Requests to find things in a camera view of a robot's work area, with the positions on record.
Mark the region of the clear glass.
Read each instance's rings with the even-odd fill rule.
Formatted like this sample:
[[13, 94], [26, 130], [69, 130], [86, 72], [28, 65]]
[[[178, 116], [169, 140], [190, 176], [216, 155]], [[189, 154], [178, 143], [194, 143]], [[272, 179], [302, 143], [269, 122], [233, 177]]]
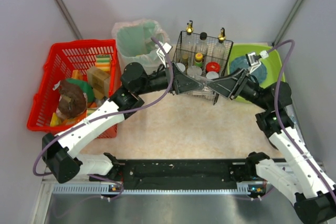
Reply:
[[205, 99], [212, 100], [215, 98], [215, 92], [212, 91], [210, 88], [206, 87], [205, 85], [210, 82], [210, 79], [202, 76], [196, 76], [195, 79], [198, 82], [201, 82], [204, 86], [202, 89], [198, 89], [195, 91], [192, 91], [192, 95], [196, 95]]

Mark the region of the teal ceramic plate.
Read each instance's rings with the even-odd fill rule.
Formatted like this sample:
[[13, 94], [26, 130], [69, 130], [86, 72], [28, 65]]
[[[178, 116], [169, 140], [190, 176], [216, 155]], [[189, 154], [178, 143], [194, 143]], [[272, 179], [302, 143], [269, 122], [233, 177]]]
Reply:
[[[233, 73], [237, 69], [248, 69], [249, 65], [245, 56], [235, 58], [229, 66], [230, 73]], [[263, 63], [251, 74], [257, 78], [259, 83], [263, 83], [267, 78], [267, 69]]]

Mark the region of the black cap clear bottle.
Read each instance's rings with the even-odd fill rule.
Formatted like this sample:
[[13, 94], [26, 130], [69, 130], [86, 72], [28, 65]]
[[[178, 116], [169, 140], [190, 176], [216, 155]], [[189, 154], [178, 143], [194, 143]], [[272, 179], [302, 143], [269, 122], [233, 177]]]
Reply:
[[206, 32], [201, 32], [199, 35], [199, 40], [196, 43], [195, 46], [195, 52], [198, 53], [202, 53], [203, 56], [207, 55], [208, 52], [208, 44], [207, 44], [207, 33]]

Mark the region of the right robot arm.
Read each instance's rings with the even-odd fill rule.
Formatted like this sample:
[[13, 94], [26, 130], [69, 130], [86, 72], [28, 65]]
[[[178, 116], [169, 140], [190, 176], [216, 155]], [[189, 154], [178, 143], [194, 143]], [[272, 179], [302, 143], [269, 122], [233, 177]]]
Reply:
[[335, 182], [310, 154], [286, 112], [286, 106], [292, 104], [289, 84], [278, 81], [262, 88], [248, 70], [238, 69], [206, 86], [225, 98], [241, 96], [262, 108], [264, 111], [255, 115], [257, 125], [293, 172], [287, 174], [265, 153], [252, 152], [245, 161], [246, 174], [270, 182], [292, 203], [303, 223], [335, 218]]

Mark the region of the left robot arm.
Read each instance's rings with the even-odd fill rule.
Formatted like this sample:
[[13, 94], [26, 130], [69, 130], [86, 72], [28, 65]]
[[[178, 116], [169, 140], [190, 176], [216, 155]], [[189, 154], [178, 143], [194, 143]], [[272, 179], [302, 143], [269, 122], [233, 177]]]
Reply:
[[204, 84], [179, 70], [175, 63], [147, 74], [140, 63], [128, 64], [121, 75], [121, 87], [90, 116], [57, 135], [43, 137], [42, 159], [59, 183], [72, 180], [84, 168], [89, 174], [105, 175], [113, 167], [105, 155], [78, 158], [80, 151], [110, 127], [147, 106], [142, 94], [163, 90], [175, 94], [202, 89]]

